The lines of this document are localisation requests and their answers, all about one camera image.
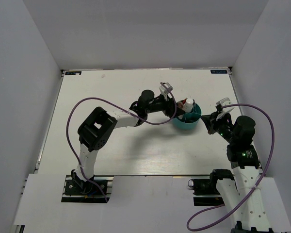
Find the square eyeshadow palette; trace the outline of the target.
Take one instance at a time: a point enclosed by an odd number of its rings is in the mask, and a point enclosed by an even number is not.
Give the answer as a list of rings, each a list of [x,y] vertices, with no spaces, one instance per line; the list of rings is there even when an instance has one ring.
[[[184,106],[184,104],[183,104],[181,101],[179,101],[179,102],[177,103],[177,107],[178,107],[178,108],[183,109],[183,106]]]

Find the teal round organizer cup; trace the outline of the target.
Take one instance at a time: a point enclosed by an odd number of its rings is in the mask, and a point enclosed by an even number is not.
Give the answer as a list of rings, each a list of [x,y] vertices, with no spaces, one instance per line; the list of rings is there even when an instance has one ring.
[[[185,113],[182,119],[179,117],[172,119],[172,124],[180,130],[193,130],[196,128],[201,114],[199,105],[194,103],[190,113]]]

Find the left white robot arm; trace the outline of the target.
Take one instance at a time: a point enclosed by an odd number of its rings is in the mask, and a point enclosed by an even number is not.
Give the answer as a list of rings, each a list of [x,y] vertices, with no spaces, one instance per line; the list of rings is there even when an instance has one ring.
[[[97,107],[79,126],[81,151],[75,175],[79,178],[76,188],[81,193],[87,194],[92,190],[93,182],[90,179],[94,177],[97,153],[106,145],[114,129],[137,127],[143,123],[155,125],[147,121],[148,114],[151,113],[163,112],[170,120],[185,113],[179,108],[175,98],[169,96],[171,90],[172,88],[162,85],[157,97],[153,91],[144,90],[128,110],[117,107],[118,112],[107,112],[102,107]]]

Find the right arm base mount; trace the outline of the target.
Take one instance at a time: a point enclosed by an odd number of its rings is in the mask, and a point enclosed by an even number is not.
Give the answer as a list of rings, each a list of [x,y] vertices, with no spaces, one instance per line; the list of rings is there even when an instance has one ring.
[[[210,179],[190,179],[188,188],[193,190],[194,206],[219,206],[224,201],[210,184]]]

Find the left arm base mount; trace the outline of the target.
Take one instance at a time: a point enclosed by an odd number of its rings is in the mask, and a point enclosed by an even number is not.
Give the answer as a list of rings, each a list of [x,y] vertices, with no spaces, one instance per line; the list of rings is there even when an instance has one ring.
[[[113,176],[93,176],[90,180],[99,187],[79,179],[72,170],[70,175],[66,175],[61,202],[106,204],[112,193]]]

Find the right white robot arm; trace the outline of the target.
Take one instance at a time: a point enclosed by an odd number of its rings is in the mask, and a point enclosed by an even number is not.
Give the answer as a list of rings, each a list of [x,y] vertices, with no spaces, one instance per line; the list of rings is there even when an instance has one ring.
[[[218,133],[228,142],[226,154],[231,169],[214,169],[210,174],[210,190],[221,195],[231,213],[231,232],[272,233],[257,184],[260,162],[252,144],[255,121],[248,116],[239,116],[234,122],[230,114],[220,119],[217,116],[214,112],[203,115],[201,120],[209,134]]]

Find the white cap toner bottle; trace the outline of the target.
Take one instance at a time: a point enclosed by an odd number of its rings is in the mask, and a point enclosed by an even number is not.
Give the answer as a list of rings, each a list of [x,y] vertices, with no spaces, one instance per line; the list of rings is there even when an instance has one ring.
[[[183,110],[186,113],[191,113],[194,107],[194,100],[191,98],[187,98],[183,104]]]

